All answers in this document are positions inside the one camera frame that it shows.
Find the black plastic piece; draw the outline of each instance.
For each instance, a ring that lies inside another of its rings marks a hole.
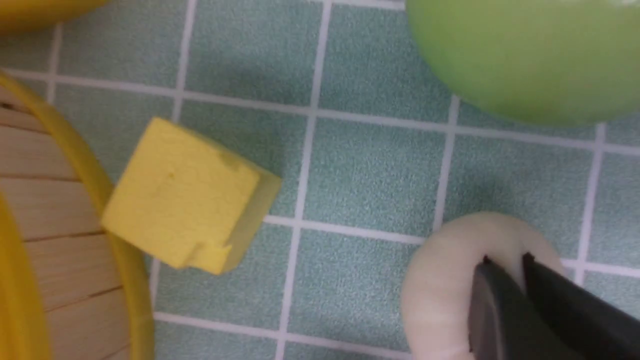
[[[638,320],[535,262],[532,255],[522,262],[529,300],[564,344],[587,360],[640,359]]]
[[[554,334],[512,278],[487,257],[474,273],[468,326],[476,360],[584,360]]]

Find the wooden barrel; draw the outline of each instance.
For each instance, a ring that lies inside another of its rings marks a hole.
[[[88,146],[0,73],[0,359],[152,360],[140,252],[105,233]]]

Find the yellow object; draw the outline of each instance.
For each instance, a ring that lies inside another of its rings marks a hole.
[[[238,265],[279,189],[277,176],[155,118],[102,225],[175,268],[217,275]]]
[[[46,28],[82,15],[108,0],[2,0],[0,35]]]
[[[100,216],[111,195],[112,185],[89,146],[52,106],[0,72],[0,90],[3,88],[26,105],[55,139]],[[154,324],[142,254],[126,242],[110,234],[108,237],[129,313],[128,359],[153,360]],[[21,244],[15,219],[0,196],[0,247],[3,250],[0,252],[0,359],[50,360],[53,359],[50,339],[55,334],[47,332],[38,285]],[[90,322],[92,319],[80,320]]]

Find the tile floor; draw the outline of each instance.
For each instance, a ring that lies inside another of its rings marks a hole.
[[[0,38],[114,181],[151,116],[284,179],[242,265],[150,264],[158,360],[409,359],[404,270],[442,221],[539,227],[579,284],[640,317],[640,116],[504,122],[441,84],[394,0],[114,0]]]

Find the green sphere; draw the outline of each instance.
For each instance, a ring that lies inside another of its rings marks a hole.
[[[465,101],[579,126],[640,110],[640,0],[406,0],[420,53]]]

